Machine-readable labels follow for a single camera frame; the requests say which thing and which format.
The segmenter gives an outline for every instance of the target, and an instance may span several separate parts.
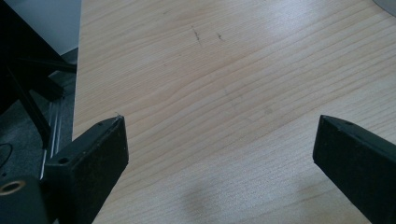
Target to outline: wood grain surface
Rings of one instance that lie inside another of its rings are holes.
[[[83,0],[76,138],[121,114],[95,223],[368,223],[313,163],[319,115],[396,143],[396,18],[371,0]]]

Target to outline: white wall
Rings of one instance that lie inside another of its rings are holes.
[[[60,55],[78,47],[81,0],[6,0]]]

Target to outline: gray floor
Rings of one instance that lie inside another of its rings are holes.
[[[67,61],[75,63],[77,55],[75,57],[68,58]],[[65,90],[59,145],[59,149],[62,149],[72,140],[76,74],[55,72],[50,78]],[[31,94],[46,119],[49,119],[50,102],[33,91]],[[9,145],[1,144],[11,144],[12,150],[10,151]],[[41,138],[35,125],[17,101],[0,115],[0,180],[19,175],[33,175],[39,178],[43,153]]]

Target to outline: black chair leg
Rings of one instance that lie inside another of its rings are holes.
[[[26,112],[29,114],[32,119],[35,127],[40,133],[41,140],[43,142],[43,148],[46,148],[50,142],[50,126],[47,120],[44,118],[44,115],[41,113],[37,104],[33,100],[29,91],[27,91],[19,82],[18,77],[15,76],[9,68],[7,68],[9,74],[12,77],[12,84],[15,92],[17,93],[19,99]]]

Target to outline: light wooden tabletop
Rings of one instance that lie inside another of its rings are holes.
[[[74,137],[121,114],[95,223],[367,223],[319,115],[396,143],[396,18],[371,0],[83,0]]]

